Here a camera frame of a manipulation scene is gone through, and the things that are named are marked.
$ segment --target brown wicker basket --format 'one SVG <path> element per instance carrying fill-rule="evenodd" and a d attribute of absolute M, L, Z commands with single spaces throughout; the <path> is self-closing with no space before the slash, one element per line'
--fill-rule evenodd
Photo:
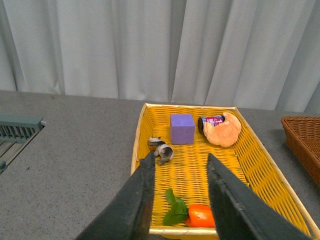
<path fill-rule="evenodd" d="M 287 145 L 320 187 L 320 117 L 285 116 L 281 122 Z"/>

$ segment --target wicker basket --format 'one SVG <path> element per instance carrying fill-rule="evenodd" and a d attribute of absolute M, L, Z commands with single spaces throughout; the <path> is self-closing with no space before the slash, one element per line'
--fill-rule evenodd
<path fill-rule="evenodd" d="M 285 116 L 281 122 L 286 143 L 320 187 L 320 117 Z"/>
<path fill-rule="evenodd" d="M 210 144 L 197 131 L 200 116 L 233 113 L 241 122 L 238 141 L 228 148 Z M 195 123 L 194 144 L 172 145 L 170 138 L 171 114 L 192 114 Z M 171 145 L 174 157 L 155 168 L 155 192 L 150 234 L 170 239 L 213 240 L 219 239 L 216 229 L 186 227 L 184 223 L 163 226 L 162 220 L 170 205 L 165 191 L 172 188 L 187 206 L 193 203 L 209 205 L 206 164 L 208 153 L 213 153 L 242 182 L 249 186 L 270 207 L 284 216 L 309 236 L 320 238 L 320 230 L 297 197 L 276 163 L 255 135 L 236 107 L 160 105 L 146 103 L 140 113 L 133 146 L 131 174 L 139 166 L 138 159 L 150 152 L 149 137 L 161 137 Z"/>

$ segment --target table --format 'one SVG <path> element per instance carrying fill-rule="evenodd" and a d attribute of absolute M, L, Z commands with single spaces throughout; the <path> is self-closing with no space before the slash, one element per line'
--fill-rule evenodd
<path fill-rule="evenodd" d="M 0 91 L 0 113 L 42 116 L 46 122 L 0 175 L 0 240 L 74 239 L 130 177 L 144 103 Z M 305 114 L 239 111 L 320 226 L 320 188 L 285 144 L 281 124 L 283 116 Z"/>

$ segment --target purple cube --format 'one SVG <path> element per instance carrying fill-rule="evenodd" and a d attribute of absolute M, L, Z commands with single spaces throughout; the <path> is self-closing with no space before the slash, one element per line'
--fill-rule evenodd
<path fill-rule="evenodd" d="M 193 144 L 195 129 L 195 122 L 191 114 L 171 114 L 170 136 L 173 145 Z"/>

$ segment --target toy vegetable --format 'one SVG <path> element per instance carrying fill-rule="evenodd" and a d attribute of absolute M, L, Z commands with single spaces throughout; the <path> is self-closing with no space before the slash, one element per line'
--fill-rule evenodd
<path fill-rule="evenodd" d="M 188 227 L 215 228 L 215 220 L 209 206 L 191 204 L 189 206 L 189 217 L 185 221 Z"/>
<path fill-rule="evenodd" d="M 171 188 L 165 191 L 165 198 L 171 204 L 171 210 L 164 216 L 163 225 L 170 226 L 185 221 L 188 227 L 215 228 L 214 216 L 209 206 L 191 204 L 188 209 L 181 198 L 175 197 Z"/>

